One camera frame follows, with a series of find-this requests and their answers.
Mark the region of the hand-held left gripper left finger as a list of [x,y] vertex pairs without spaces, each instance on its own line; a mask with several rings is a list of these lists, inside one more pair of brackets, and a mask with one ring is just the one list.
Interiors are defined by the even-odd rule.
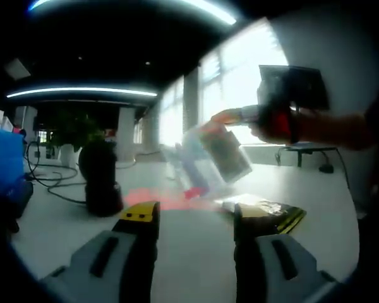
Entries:
[[41,282],[58,302],[150,302],[159,227],[158,201],[135,204]]

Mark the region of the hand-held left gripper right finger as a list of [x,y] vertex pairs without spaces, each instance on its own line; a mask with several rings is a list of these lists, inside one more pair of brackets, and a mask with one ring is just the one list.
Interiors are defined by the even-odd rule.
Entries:
[[237,302],[332,302],[339,282],[318,270],[315,257],[293,237],[275,233],[279,218],[235,204]]

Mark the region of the person's right hand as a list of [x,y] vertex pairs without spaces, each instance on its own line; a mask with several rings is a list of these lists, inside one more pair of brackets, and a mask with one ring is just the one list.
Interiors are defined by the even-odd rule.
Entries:
[[258,139],[262,140],[265,143],[270,143],[274,145],[291,144],[291,135],[286,131],[281,131],[268,127],[261,127],[257,124],[250,124],[248,127],[253,136],[256,136]]

